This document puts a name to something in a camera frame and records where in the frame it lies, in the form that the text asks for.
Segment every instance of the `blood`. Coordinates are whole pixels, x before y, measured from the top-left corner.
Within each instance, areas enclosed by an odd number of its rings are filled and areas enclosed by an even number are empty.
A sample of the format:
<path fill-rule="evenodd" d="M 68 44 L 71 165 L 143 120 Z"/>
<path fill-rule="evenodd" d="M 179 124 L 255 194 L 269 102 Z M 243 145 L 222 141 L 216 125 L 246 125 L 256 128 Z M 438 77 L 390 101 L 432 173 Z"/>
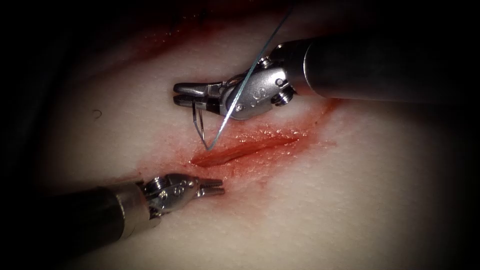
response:
<path fill-rule="evenodd" d="M 342 103 L 338 99 L 318 102 L 317 107 L 298 117 L 298 120 L 282 124 L 269 124 L 267 117 L 251 119 L 255 125 L 232 120 L 221 140 L 207 152 L 195 141 L 195 149 L 183 148 L 169 160 L 156 158 L 165 145 L 175 145 L 171 136 L 159 142 L 138 162 L 132 175 L 158 175 L 184 173 L 202 178 L 222 179 L 225 194 L 208 200 L 215 211 L 226 215 L 248 215 L 252 220 L 263 216 L 265 207 L 275 198 L 272 189 L 279 175 L 290 169 L 290 164 L 311 148 L 321 153 L 337 146 L 334 139 L 323 136 L 334 112 Z M 255 202 L 259 207 L 244 211 L 245 202 Z"/>

